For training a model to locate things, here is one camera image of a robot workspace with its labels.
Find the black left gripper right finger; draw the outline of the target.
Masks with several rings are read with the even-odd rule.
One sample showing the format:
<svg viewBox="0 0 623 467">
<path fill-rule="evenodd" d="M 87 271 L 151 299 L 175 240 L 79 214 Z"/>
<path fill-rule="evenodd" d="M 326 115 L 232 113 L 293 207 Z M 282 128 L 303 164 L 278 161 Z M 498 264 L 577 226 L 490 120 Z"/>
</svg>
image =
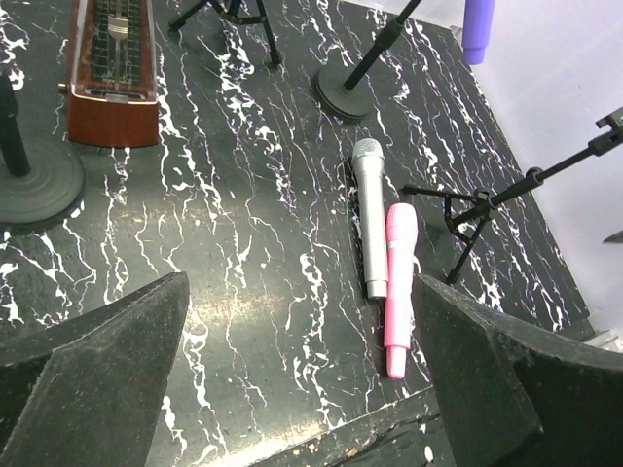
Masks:
<svg viewBox="0 0 623 467">
<path fill-rule="evenodd" d="M 458 466 L 619 466 L 622 356 L 497 312 L 428 275 L 416 335 Z"/>
</svg>

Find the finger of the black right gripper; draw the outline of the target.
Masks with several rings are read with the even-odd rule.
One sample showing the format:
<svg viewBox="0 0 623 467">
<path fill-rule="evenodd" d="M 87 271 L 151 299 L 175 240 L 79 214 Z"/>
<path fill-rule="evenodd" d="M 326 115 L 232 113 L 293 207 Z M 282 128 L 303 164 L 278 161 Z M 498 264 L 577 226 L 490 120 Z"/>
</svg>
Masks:
<svg viewBox="0 0 623 467">
<path fill-rule="evenodd" d="M 623 231 L 611 234 L 603 240 L 603 243 L 623 243 Z"/>
</svg>

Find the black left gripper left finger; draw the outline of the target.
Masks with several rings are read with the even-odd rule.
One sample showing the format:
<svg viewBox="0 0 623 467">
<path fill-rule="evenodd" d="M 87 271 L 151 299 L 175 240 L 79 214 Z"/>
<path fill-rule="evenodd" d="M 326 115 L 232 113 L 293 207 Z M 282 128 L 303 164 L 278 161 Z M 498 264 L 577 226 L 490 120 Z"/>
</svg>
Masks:
<svg viewBox="0 0 623 467">
<path fill-rule="evenodd" d="M 2 341 L 2 465 L 144 465 L 189 301 L 187 274 L 172 272 Z"/>
</svg>

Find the black round-base stand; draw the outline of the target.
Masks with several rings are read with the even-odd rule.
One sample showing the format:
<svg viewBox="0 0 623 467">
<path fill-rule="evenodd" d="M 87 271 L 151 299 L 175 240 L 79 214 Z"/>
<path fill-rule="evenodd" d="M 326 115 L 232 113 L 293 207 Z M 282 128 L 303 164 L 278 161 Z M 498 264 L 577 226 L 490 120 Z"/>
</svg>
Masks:
<svg viewBox="0 0 623 467">
<path fill-rule="evenodd" d="M 325 65 L 311 79 L 311 88 L 320 106 L 330 115 L 347 122 L 360 122 L 373 110 L 373 94 L 360 82 L 377 59 L 400 37 L 404 24 L 421 0 L 411 0 L 400 14 L 389 20 L 377 34 L 369 51 L 349 70 Z"/>
<path fill-rule="evenodd" d="M 11 80 L 1 73 L 1 229 L 41 231 L 80 204 L 86 174 L 80 158 L 40 136 L 23 138 Z"/>
</svg>

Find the purple plastic microphone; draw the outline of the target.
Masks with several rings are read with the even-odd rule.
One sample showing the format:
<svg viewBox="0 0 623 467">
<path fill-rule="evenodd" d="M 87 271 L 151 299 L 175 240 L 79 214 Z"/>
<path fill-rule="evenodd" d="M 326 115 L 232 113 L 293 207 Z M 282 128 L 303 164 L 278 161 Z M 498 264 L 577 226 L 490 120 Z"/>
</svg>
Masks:
<svg viewBox="0 0 623 467">
<path fill-rule="evenodd" d="M 462 61 L 478 65 L 484 61 L 490 42 L 495 0 L 466 0 L 462 28 Z"/>
</svg>

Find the silver microphone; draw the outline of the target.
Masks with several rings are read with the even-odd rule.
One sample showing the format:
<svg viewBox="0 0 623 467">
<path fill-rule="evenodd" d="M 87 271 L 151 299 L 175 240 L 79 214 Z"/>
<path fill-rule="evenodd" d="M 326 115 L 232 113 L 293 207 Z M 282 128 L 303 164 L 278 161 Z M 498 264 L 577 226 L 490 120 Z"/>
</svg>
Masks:
<svg viewBox="0 0 623 467">
<path fill-rule="evenodd" d="M 387 296 L 387 255 L 383 181 L 385 157 L 379 141 L 365 138 L 353 147 L 351 165 L 357 184 L 364 279 L 367 297 Z"/>
</svg>

